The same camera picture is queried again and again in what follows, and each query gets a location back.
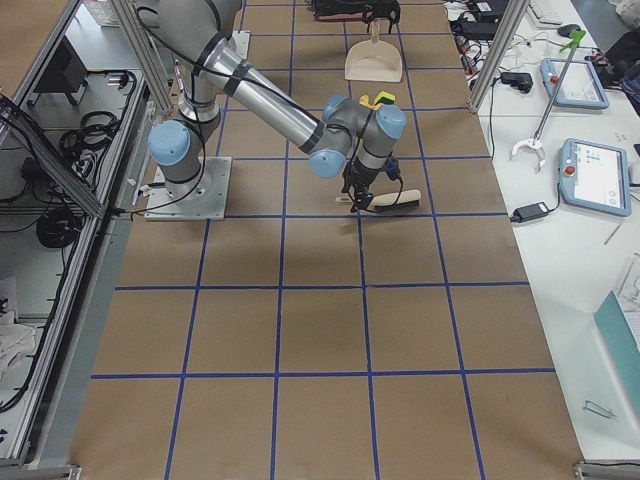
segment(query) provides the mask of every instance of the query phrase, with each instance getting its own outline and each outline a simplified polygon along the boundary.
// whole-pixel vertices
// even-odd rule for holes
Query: black box
[[[509,0],[470,0],[469,11],[477,22],[498,23],[508,4]]]

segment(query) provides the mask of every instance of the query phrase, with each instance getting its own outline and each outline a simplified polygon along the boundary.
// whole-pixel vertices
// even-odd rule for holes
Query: dustpan
[[[402,80],[402,57],[398,49],[380,40],[380,19],[371,25],[371,39],[356,43],[347,54],[344,78],[365,82]]]

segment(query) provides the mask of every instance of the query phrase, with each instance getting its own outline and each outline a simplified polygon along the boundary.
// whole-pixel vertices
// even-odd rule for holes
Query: yellow object
[[[369,95],[360,97],[360,105],[370,108],[371,110],[379,110],[382,105],[393,105],[394,103],[396,103],[396,96],[384,90],[378,94],[373,104],[369,103]]]

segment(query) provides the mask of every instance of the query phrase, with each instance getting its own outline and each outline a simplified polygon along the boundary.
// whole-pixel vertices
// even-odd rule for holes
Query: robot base
[[[166,207],[156,208],[175,200],[164,188],[151,191],[145,212],[149,221],[183,220],[224,220],[231,176],[231,157],[207,157],[204,161],[204,174],[200,185],[185,199]],[[154,182],[164,182],[164,175],[158,168]]]

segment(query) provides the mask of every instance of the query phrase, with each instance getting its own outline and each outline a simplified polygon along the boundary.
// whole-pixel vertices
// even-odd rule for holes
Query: brown floor
[[[408,70],[377,85],[341,71],[362,25],[314,22],[303,0],[248,3],[250,59],[306,107],[396,93],[409,125],[395,153],[422,205],[350,215],[339,180],[229,102],[209,145],[235,157],[229,218],[136,220],[71,461],[89,480],[573,478],[442,6],[403,6],[385,39]]]

